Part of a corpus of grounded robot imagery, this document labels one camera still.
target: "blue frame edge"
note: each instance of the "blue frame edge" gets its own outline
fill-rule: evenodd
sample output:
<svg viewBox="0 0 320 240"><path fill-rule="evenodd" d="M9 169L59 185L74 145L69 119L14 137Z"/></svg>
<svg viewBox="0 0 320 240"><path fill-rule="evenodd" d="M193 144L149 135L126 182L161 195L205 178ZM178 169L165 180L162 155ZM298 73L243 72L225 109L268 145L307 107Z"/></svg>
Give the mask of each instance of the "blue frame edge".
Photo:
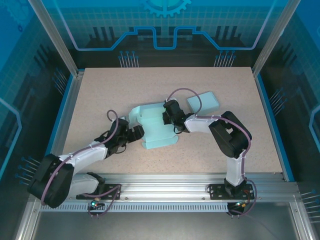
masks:
<svg viewBox="0 0 320 240"><path fill-rule="evenodd" d="M288 181L289 182L294 182L295 178L294 178L294 175L292 173L292 170L291 170L291 167L290 167L290 164L289 164L289 160L288 160L288 157L287 157L287 154L286 154L286 151L285 151L285 147L284 147L284 144L282 142L282 139L281 139L281 136L280 136L280 132L279 132L279 129L278 129L278 126L277 126L277 123L276 123L276 119L275 119L275 116L274 116L274 114L272 112L271 105L270 105L270 102L269 102L269 99L268 99L268 96L267 96L267 92L266 92L266 89L265 89L265 85L264 85L264 83L262 81L260 73L257 75L257 79L258 79L258 82L259 82L259 85L260 85L260 88L261 88L261 92L262 92L262 95L263 95L263 98L264 98L264 101L265 101L266 109L267 109L267 111L269 113L269 116L270 116L271 125L272 125L273 130L274 130L275 138L276 138L276 141L277 141L277 143L279 145L280 153L282 155L283 165L284 165L284 168L285 168L283 170L286 171L286 174L288 176Z"/></svg>
<svg viewBox="0 0 320 240"><path fill-rule="evenodd" d="M72 76L72 74L70 74L70 77L69 77L69 80L68 80L68 83L66 85L66 88L65 88L65 91L64 91L64 95L63 95L63 98L62 98L62 101L61 101L61 105L60 105L58 114L57 114L56 119L55 119L55 123L54 123L53 129L52 129L52 133L51 133L51 136L50 136L50 139L49 139L49 143L48 143L48 146L47 146L46 151L45 151L45 155L48 155L48 154L51 153L51 150L52 150L52 147L53 147L56 135L57 135L58 126L59 126L60 121L61 121L61 116L62 116L62 113L64 111L64 108L65 108L65 105L66 105L66 102L67 102L67 97L68 97L68 94L69 94L69 91L70 91L71 83L73 81L74 81L74 77Z"/></svg>

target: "glass panel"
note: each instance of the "glass panel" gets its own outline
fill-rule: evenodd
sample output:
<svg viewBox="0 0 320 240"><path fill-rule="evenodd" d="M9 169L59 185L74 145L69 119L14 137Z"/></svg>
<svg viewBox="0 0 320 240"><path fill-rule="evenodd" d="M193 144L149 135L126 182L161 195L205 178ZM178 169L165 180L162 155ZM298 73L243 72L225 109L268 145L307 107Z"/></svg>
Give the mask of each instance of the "glass panel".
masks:
<svg viewBox="0 0 320 240"><path fill-rule="evenodd" d="M0 232L13 239L37 165L22 157L44 156L70 74L27 1L0 1L0 33Z"/></svg>
<svg viewBox="0 0 320 240"><path fill-rule="evenodd" d="M301 193L320 192L319 9L317 0L300 2L260 73Z"/></svg>
<svg viewBox="0 0 320 240"><path fill-rule="evenodd" d="M44 1L79 68L252 67L286 3Z"/></svg>

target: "speckled tabletop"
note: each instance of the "speckled tabletop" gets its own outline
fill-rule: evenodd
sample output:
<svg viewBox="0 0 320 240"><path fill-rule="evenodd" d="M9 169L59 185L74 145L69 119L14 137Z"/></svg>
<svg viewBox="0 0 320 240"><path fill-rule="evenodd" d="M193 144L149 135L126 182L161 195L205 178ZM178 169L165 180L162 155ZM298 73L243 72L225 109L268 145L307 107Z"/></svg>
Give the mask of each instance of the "speckled tabletop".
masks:
<svg viewBox="0 0 320 240"><path fill-rule="evenodd" d="M111 123L109 109L128 115L139 105L163 102L177 88L198 94L212 91L220 103L214 112L233 112L252 134L246 172L282 172L257 86L249 67L87 68L75 104L63 153L87 146ZM184 112L193 94L174 94ZM211 134L183 133L176 144L146 150L142 140L122 154L96 162L82 172L225 173L226 157Z"/></svg>

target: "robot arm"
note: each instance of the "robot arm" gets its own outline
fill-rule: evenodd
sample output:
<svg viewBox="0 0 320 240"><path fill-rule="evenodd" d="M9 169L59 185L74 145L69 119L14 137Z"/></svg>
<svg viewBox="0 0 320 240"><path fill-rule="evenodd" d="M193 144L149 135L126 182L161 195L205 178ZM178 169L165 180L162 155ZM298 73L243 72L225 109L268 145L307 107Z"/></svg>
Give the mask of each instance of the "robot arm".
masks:
<svg viewBox="0 0 320 240"><path fill-rule="evenodd" d="M180 132L201 132L213 135L220 150L227 157L227 173L224 184L225 190L233 198L236 192L246 184L242 177L242 155L249 143L244 133L221 119L196 116L193 113L185 114L176 100L165 102L163 107L165 109L162 114L164 124L172 124ZM226 111L220 117L240 126L252 139L250 132L232 112Z"/></svg>
<svg viewBox="0 0 320 240"><path fill-rule="evenodd" d="M85 167L117 153L118 148L127 147L128 143L141 139L145 134L141 126L135 126L132 129L129 129L129 123L120 118L114 136L106 143L92 147L107 139L115 130L115 127L116 122L114 121L110 131L97 137L89 145L88 149L81 151L74 156L74 153L60 156L49 154L45 156L30 181L27 188L28 192L38 199L41 199L44 189L54 170L61 162L71 156L70 160L62 166L53 179L45 195L44 202L51 208L56 208L63 203L68 196L76 196L84 193L94 193L95 195L102 194L104 191L103 178L91 172L86 175L76 174Z"/></svg>

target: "light blue box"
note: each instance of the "light blue box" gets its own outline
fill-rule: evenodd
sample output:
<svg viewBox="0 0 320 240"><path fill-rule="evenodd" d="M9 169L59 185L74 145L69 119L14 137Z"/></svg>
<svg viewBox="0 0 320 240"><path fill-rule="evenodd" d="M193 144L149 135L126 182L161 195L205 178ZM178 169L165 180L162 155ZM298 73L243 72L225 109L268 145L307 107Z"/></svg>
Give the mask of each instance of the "light blue box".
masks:
<svg viewBox="0 0 320 240"><path fill-rule="evenodd" d="M214 111L217 111L219 109L219 102L211 91L200 94L199 97L202 102L202 108L200 112L198 112L198 115L206 115L209 113L213 113ZM197 96L190 97L187 99L187 101L192 113L198 111L198 109L200 108L200 102Z"/></svg>

